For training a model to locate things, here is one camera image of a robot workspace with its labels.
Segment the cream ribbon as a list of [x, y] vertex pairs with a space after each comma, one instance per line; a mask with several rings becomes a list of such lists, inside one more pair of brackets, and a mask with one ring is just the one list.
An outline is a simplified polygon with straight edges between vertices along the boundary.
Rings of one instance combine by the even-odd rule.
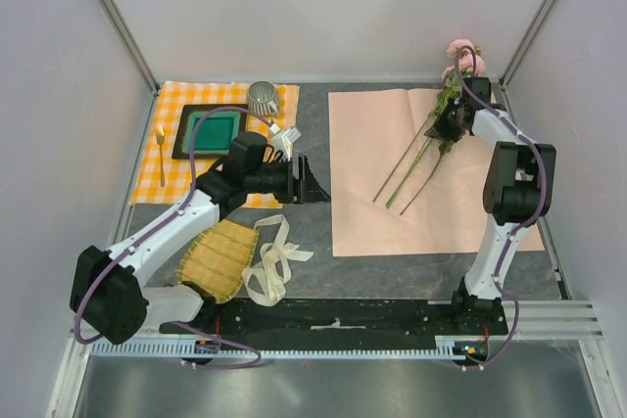
[[278, 230], [274, 240], [260, 247], [261, 260], [242, 271], [242, 281], [249, 299], [264, 307], [273, 307], [284, 299], [285, 285], [292, 277], [289, 262], [307, 262], [314, 255], [313, 252], [301, 251], [299, 245], [287, 241], [290, 224], [282, 214], [258, 220], [254, 229], [275, 225]]

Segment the gold spoon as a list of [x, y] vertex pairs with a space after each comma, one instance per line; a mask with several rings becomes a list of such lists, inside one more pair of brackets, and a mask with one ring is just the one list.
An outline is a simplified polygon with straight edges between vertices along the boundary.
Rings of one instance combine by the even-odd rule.
[[158, 124], [155, 128], [155, 137], [159, 152], [160, 186], [164, 188], [166, 186], [166, 174], [164, 166], [165, 131], [160, 124]]

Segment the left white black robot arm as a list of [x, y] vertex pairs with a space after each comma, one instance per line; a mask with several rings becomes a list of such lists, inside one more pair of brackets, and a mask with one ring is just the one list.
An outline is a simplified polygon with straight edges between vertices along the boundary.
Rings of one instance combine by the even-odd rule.
[[215, 300], [185, 282], [149, 288], [148, 280], [179, 249], [242, 207], [251, 194], [271, 194], [281, 204], [328, 203], [306, 156], [265, 160], [263, 135], [245, 131], [226, 155], [197, 176], [167, 211], [127, 239], [100, 250], [86, 248], [76, 262], [70, 295], [74, 323], [93, 327], [113, 345], [131, 339], [145, 324], [182, 322], [204, 333], [215, 322]]

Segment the cream rose stem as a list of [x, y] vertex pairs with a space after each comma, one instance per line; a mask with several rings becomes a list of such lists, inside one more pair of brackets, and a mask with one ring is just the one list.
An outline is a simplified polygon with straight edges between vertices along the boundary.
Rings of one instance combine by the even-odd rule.
[[[395, 166], [393, 167], [393, 169], [391, 170], [391, 172], [388, 174], [388, 176], [386, 177], [386, 180], [384, 181], [384, 183], [382, 184], [382, 186], [380, 187], [380, 189], [378, 190], [378, 193], [375, 195], [375, 197], [378, 197], [380, 195], [380, 193], [383, 191], [383, 189], [385, 188], [385, 186], [387, 185], [387, 183], [391, 180], [391, 178], [394, 176], [394, 173], [396, 172], [396, 170], [399, 168], [399, 166], [401, 165], [401, 163], [403, 162], [403, 160], [410, 154], [410, 152], [412, 151], [412, 149], [415, 147], [415, 144], [417, 141], [420, 141], [421, 144], [418, 146], [418, 148], [415, 150], [415, 153], [412, 156], [410, 165], [408, 166], [408, 168], [406, 169], [405, 173], [403, 174], [403, 177], [401, 178], [400, 182], [398, 183], [398, 185], [396, 186], [396, 188], [394, 189], [394, 191], [392, 192], [392, 194], [388, 197], [386, 203], [385, 203], [385, 208], [386, 209], [390, 209], [392, 207], [392, 205], [396, 202], [398, 196], [401, 194], [401, 192], [403, 191], [404, 187], [406, 186], [407, 182], [409, 181], [410, 177], [414, 174], [414, 172], [416, 171], [417, 167], [419, 166], [419, 164], [421, 163], [421, 161], [423, 160], [423, 158], [426, 156], [426, 154], [434, 147], [437, 146], [438, 148], [438, 141], [437, 139], [432, 139], [432, 138], [428, 138], [424, 135], [425, 131], [432, 126], [434, 120], [436, 119], [436, 117], [430, 117], [429, 113], [431, 112], [429, 111], [426, 115], [426, 119], [424, 120], [424, 122], [422, 123], [422, 125], [418, 128], [418, 130], [416, 131], [416, 133], [414, 134], [414, 136], [412, 137], [412, 140], [410, 141], [410, 143], [408, 144], [407, 148], [404, 150], [403, 154], [401, 155], [401, 157], [399, 158], [399, 160], [397, 161], [397, 163], [395, 164]], [[432, 165], [431, 170], [428, 174], [428, 176], [424, 179], [423, 183], [421, 184], [421, 186], [419, 187], [419, 189], [414, 193], [414, 195], [411, 197], [410, 201], [405, 205], [405, 207], [401, 210], [401, 215], [403, 215], [407, 209], [411, 206], [411, 204], [415, 201], [415, 199], [422, 193], [422, 191], [424, 190], [424, 188], [427, 186], [427, 184], [431, 181], [431, 179], [435, 176], [436, 171], [438, 170], [439, 166], [441, 165], [444, 157], [447, 154], [440, 154], [438, 151], [438, 158], [435, 161], [435, 163]]]

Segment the woven bamboo mat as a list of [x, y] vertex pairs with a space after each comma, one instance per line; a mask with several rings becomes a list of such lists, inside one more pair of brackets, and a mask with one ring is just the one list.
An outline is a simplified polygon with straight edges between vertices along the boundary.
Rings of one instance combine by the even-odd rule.
[[229, 302], [243, 285], [242, 272], [251, 265], [258, 240], [258, 230], [220, 221], [192, 242], [176, 271], [177, 283], [201, 288], [217, 304]]

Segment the right aluminium frame post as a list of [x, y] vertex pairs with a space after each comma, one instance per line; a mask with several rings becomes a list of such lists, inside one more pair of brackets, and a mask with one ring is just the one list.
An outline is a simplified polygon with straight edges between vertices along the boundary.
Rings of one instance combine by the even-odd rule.
[[555, 9], [558, 0], [542, 0], [536, 10], [530, 24], [516, 46], [512, 57], [508, 61], [503, 74], [499, 78], [499, 84], [502, 90], [506, 90], [512, 83], [517, 71], [522, 65], [524, 59], [531, 50], [536, 38], [542, 31], [543, 26], [549, 19], [551, 13]]

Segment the pink rose stem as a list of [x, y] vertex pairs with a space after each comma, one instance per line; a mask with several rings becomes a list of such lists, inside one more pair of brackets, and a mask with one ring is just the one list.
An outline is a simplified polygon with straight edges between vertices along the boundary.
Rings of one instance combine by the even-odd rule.
[[442, 90], [437, 94], [436, 105], [429, 113], [430, 117], [437, 117], [451, 99], [460, 96], [462, 90], [460, 77], [483, 76], [486, 72], [481, 48], [475, 46], [469, 39], [452, 41], [446, 53], [451, 64], [441, 74]]
[[394, 194], [388, 199], [386, 203], [388, 209], [392, 206], [394, 198], [400, 195], [401, 191], [408, 183], [410, 177], [413, 176], [418, 170], [418, 167], [420, 166], [424, 158], [432, 151], [434, 147], [437, 147], [437, 159], [433, 162], [433, 165], [428, 175], [424, 178], [420, 187], [415, 191], [411, 199], [400, 211], [400, 215], [404, 215], [412, 206], [414, 201], [421, 195], [423, 190], [429, 185], [436, 172], [439, 170], [442, 161], [455, 145], [455, 140], [431, 136], [431, 134], [427, 131], [427, 125], [434, 125], [437, 118], [444, 116], [445, 107], [461, 97], [461, 83], [464, 78], [476, 76], [481, 77], [485, 75], [486, 66], [484, 60], [481, 58], [480, 53], [481, 50], [478, 46], [470, 46], [469, 44], [461, 43], [451, 45], [447, 50], [447, 56], [453, 61], [453, 63], [443, 70], [441, 75], [443, 86], [442, 90], [437, 94], [436, 104], [427, 114], [427, 118], [419, 127], [418, 131], [416, 132], [416, 134], [412, 138], [412, 141], [406, 149], [407, 154], [417, 138], [423, 137], [423, 142], [416, 151], [416, 154], [411, 161], [409, 168], [406, 170], [406, 173], [404, 174], [401, 182], [395, 189]]

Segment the orange white checkered cloth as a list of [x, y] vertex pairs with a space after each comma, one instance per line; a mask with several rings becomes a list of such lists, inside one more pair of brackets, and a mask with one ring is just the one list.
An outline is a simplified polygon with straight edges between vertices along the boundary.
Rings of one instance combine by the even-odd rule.
[[[202, 83], [167, 81], [159, 94], [153, 112], [149, 135], [143, 148], [138, 176], [129, 199], [138, 204], [171, 205], [189, 189], [191, 182], [189, 161], [171, 158], [176, 129], [185, 105], [238, 105], [247, 103], [246, 82]], [[160, 186], [159, 152], [155, 128], [160, 124], [165, 131], [164, 166], [166, 186]]]

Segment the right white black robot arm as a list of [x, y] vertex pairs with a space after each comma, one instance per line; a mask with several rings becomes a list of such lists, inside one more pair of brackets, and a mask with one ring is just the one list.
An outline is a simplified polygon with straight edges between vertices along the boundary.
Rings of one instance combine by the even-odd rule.
[[503, 283], [520, 243], [551, 206], [556, 149], [526, 136], [507, 111], [488, 102], [488, 78], [469, 76], [461, 86], [461, 95], [448, 101], [425, 136], [439, 142], [444, 157], [470, 134], [492, 150], [492, 157], [482, 193], [486, 229], [475, 260], [453, 293], [448, 317], [460, 333], [504, 335]]

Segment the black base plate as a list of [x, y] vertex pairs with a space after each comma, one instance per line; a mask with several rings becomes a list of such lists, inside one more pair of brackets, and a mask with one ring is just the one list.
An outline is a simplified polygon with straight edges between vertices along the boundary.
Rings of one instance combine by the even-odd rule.
[[192, 326], [259, 350], [430, 348], [437, 336], [508, 333], [501, 307], [456, 313], [449, 302], [425, 300], [288, 299], [264, 307], [235, 298]]

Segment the grey striped mug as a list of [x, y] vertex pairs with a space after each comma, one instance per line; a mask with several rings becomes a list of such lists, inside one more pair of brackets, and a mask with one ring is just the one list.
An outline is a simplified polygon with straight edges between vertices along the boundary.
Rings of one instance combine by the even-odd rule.
[[274, 84], [268, 81], [256, 81], [247, 91], [249, 110], [261, 116], [278, 116], [280, 96]]

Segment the black green square plate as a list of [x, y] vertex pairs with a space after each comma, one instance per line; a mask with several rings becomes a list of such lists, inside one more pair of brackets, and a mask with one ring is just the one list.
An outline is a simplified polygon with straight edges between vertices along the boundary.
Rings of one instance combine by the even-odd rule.
[[[180, 121], [171, 151], [176, 161], [188, 161], [192, 133], [198, 121], [209, 111], [220, 105], [192, 105], [182, 108]], [[201, 125], [195, 140], [196, 160], [211, 160], [224, 156], [231, 141], [246, 129], [248, 116], [238, 111], [218, 112], [207, 118]]]

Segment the aluminium frame post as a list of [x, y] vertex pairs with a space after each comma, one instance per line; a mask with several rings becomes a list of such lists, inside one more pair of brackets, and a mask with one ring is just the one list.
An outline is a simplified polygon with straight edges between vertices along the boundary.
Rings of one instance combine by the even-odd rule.
[[135, 68], [141, 75], [144, 83], [153, 96], [157, 96], [160, 91], [160, 84], [151, 71], [136, 39], [134, 38], [116, 0], [97, 0], [104, 11], [107, 19], [111, 23], [119, 40]]
[[508, 61], [503, 74], [499, 78], [499, 84], [502, 90], [506, 90], [512, 83], [517, 71], [522, 65], [524, 59], [531, 50], [536, 38], [542, 31], [543, 26], [549, 19], [551, 13], [555, 9], [558, 0], [542, 0], [536, 10], [530, 24], [516, 46], [512, 57]]

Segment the pink wrapping paper sheet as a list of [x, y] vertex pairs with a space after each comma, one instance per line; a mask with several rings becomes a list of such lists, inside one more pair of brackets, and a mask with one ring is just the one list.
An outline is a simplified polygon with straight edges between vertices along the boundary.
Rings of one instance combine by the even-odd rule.
[[378, 197], [412, 137], [436, 104], [435, 89], [333, 92], [328, 96], [332, 244], [336, 256], [475, 253], [486, 227], [483, 187], [492, 157], [480, 139], [456, 143], [404, 215], [437, 159], [424, 158], [396, 202], [385, 208], [417, 141]]

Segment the left aluminium frame post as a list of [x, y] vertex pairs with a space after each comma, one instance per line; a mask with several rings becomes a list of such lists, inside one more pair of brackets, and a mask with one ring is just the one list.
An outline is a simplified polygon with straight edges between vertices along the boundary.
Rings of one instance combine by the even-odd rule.
[[151, 71], [136, 39], [134, 38], [116, 0], [97, 0], [104, 11], [107, 19], [111, 23], [119, 40], [135, 68], [141, 75], [144, 83], [153, 96], [157, 96], [160, 91], [160, 84]]

